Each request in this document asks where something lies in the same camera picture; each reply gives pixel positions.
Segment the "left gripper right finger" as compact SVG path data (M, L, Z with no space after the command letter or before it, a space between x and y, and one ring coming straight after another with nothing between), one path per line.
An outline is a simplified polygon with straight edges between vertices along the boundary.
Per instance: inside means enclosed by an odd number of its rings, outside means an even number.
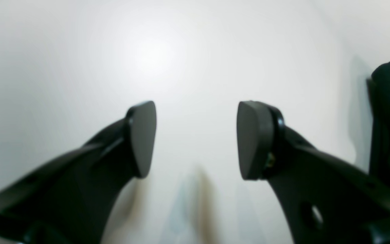
M390 189L317 150L276 107L239 103L237 147L242 178L269 183L294 243L390 244Z

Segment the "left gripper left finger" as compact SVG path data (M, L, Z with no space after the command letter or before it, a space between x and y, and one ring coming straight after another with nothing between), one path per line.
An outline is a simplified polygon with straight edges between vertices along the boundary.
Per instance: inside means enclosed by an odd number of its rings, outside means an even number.
M113 206L151 167L157 115L153 101L79 148L0 191L0 238L22 244L99 244Z

